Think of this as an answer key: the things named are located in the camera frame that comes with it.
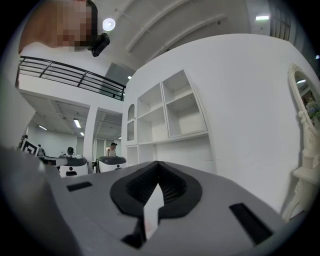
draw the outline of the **ceiling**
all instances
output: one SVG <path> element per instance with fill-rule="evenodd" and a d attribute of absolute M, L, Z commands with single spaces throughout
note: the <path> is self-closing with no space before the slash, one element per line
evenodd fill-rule
<path fill-rule="evenodd" d="M 246 0 L 93 0 L 101 20 L 113 18 L 106 54 L 142 66 L 201 38 L 250 33 Z"/>
<path fill-rule="evenodd" d="M 79 103 L 67 103 L 33 94 L 22 93 L 36 113 L 32 122 L 41 125 L 48 131 L 75 135 L 86 132 L 89 107 Z M 78 119 L 81 128 L 77 128 L 74 119 Z M 115 140 L 121 137 L 122 114 L 98 110 L 93 137 L 97 139 Z"/>

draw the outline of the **ceiling light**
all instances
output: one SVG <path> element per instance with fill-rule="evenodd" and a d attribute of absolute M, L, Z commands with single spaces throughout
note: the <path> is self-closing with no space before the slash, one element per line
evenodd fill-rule
<path fill-rule="evenodd" d="M 269 20 L 269 16 L 257 16 L 255 17 L 256 21 L 266 21 Z"/>
<path fill-rule="evenodd" d="M 113 18 L 106 18 L 103 23 L 102 27 L 105 31 L 111 31 L 115 28 L 116 22 Z"/>
<path fill-rule="evenodd" d="M 300 80 L 300 81 L 298 81 L 298 82 L 296 82 L 297 84 L 301 84 L 301 83 L 304 83 L 304 82 L 306 82 L 306 80 Z"/>
<path fill-rule="evenodd" d="M 74 123 L 75 123 L 76 127 L 81 128 L 81 126 L 80 126 L 80 123 L 79 123 L 79 120 L 78 120 L 78 119 L 73 119 L 73 121 L 74 121 Z"/>
<path fill-rule="evenodd" d="M 44 129 L 44 130 L 48 130 L 48 129 L 46 129 L 46 128 L 44 128 L 43 126 L 41 126 L 40 124 L 38 124 L 38 126 L 40 127 L 40 128 L 42 128 L 42 129 Z"/>

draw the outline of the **black metal railing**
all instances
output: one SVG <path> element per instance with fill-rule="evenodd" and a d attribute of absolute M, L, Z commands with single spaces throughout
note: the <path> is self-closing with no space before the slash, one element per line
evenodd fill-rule
<path fill-rule="evenodd" d="M 123 101 L 126 86 L 102 75 L 61 62 L 21 56 L 20 73 L 48 79 Z"/>

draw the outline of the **black intake opening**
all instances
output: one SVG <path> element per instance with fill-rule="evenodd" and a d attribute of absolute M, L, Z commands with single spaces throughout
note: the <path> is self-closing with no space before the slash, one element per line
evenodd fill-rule
<path fill-rule="evenodd" d="M 81 189 L 85 189 L 87 187 L 91 187 L 92 184 L 88 181 L 86 182 L 82 182 L 82 183 L 78 183 L 78 184 L 73 184 L 73 185 L 68 185 L 66 186 L 66 188 L 72 192 L 72 191 L 76 191 L 76 190 L 81 190 Z"/>
<path fill-rule="evenodd" d="M 118 179 L 110 189 L 110 197 L 123 214 L 138 218 L 133 233 L 122 239 L 135 248 L 140 248 L 146 242 L 144 206 L 157 184 L 162 190 L 164 200 L 164 206 L 158 211 L 159 222 L 160 219 L 187 215 L 202 197 L 202 187 L 194 177 L 164 162 L 154 161 Z"/>

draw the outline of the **white ornate mirror frame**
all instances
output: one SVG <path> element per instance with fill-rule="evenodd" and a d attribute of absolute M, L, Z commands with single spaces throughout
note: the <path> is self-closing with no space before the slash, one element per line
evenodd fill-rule
<path fill-rule="evenodd" d="M 316 88 L 314 88 L 312 81 L 298 65 L 294 63 L 290 65 L 288 71 L 289 82 L 295 101 L 299 108 L 298 116 L 301 118 L 301 123 L 303 126 L 304 149 L 302 151 L 302 166 L 313 169 L 320 163 L 320 131 L 316 130 L 316 128 L 314 127 L 305 108 L 305 105 L 301 99 L 295 77 L 295 74 L 297 72 L 304 76 L 304 79 L 307 81 L 310 89 L 316 90 Z"/>

